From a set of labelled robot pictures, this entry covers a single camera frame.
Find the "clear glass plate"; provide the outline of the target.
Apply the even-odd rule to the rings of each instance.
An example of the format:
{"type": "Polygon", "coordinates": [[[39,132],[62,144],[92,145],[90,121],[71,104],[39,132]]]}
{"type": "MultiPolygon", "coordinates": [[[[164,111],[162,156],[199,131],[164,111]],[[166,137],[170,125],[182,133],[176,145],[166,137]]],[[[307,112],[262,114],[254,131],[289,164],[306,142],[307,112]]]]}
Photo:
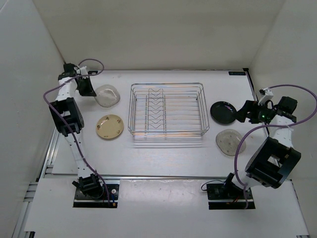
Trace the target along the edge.
{"type": "Polygon", "coordinates": [[[226,129],[217,134],[215,141],[218,148],[227,156],[235,156],[242,135],[233,129],[226,129]]]}
{"type": "Polygon", "coordinates": [[[96,102],[104,108],[110,108],[120,101],[120,94],[112,85],[102,85],[95,90],[95,93],[96,102]]]}

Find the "black plate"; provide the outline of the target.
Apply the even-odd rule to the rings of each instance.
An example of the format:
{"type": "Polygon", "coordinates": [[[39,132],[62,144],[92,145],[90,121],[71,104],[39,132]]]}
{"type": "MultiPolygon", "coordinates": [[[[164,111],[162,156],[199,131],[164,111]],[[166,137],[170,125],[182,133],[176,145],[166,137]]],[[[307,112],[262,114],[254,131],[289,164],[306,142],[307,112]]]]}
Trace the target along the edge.
{"type": "Polygon", "coordinates": [[[236,112],[235,107],[225,101],[215,102],[210,108],[211,118],[221,125],[234,123],[236,112]]]}

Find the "beige printed plate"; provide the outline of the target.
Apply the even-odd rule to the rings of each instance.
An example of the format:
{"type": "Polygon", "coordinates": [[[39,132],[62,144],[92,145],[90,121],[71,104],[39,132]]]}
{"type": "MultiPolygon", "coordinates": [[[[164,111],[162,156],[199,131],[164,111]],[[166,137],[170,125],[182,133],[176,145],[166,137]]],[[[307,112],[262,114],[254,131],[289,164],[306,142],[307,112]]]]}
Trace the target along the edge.
{"type": "Polygon", "coordinates": [[[113,114],[101,117],[96,124],[97,135],[105,140],[117,138],[123,130],[123,119],[113,114]]]}

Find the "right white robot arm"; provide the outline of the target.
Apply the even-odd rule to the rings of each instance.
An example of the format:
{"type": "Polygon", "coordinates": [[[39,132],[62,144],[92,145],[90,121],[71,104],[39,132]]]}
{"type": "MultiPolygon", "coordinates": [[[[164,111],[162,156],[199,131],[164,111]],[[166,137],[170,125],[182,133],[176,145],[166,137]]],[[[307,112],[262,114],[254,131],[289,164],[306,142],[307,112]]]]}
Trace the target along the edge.
{"type": "Polygon", "coordinates": [[[291,124],[297,119],[293,115],[297,100],[283,96],[278,104],[268,108],[270,98],[259,102],[247,100],[235,114],[238,121],[249,119],[250,123],[264,123],[271,132],[247,163],[243,172],[230,173],[222,186],[223,194],[234,198],[252,186],[279,188],[301,158],[301,153],[292,144],[291,124]]]}

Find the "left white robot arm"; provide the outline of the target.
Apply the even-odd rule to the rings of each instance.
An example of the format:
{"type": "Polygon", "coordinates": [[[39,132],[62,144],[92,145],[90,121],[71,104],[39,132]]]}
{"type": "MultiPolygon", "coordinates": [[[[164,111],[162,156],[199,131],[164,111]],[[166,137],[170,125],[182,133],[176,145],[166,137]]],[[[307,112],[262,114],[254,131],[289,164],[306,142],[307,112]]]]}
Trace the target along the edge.
{"type": "Polygon", "coordinates": [[[58,76],[58,94],[49,109],[57,131],[66,139],[77,166],[78,179],[72,184],[80,192],[92,199],[104,195],[104,186],[96,171],[87,164],[82,147],[84,120],[75,102],[74,94],[79,92],[84,97],[95,97],[88,70],[72,63],[63,65],[64,72],[58,76]]]}

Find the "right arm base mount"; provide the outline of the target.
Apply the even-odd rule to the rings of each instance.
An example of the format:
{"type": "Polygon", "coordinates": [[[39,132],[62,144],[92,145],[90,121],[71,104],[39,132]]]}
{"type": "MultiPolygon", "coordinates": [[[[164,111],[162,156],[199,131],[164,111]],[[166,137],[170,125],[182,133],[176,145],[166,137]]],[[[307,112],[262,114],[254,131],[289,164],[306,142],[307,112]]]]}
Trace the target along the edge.
{"type": "Polygon", "coordinates": [[[209,210],[252,210],[255,203],[251,189],[245,194],[239,188],[227,187],[225,182],[210,180],[201,185],[201,191],[207,193],[209,210]]]}

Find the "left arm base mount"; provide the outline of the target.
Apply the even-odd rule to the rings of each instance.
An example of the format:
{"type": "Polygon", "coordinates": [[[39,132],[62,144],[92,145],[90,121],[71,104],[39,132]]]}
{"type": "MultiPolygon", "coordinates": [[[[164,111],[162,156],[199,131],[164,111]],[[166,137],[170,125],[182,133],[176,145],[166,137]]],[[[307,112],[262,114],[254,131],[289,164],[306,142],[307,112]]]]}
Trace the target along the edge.
{"type": "Polygon", "coordinates": [[[118,197],[119,197],[119,183],[108,183],[107,188],[109,191],[109,199],[107,198],[107,193],[104,188],[101,188],[100,192],[96,195],[89,196],[85,195],[76,188],[73,200],[74,208],[110,208],[114,209],[118,207],[118,197]]]}

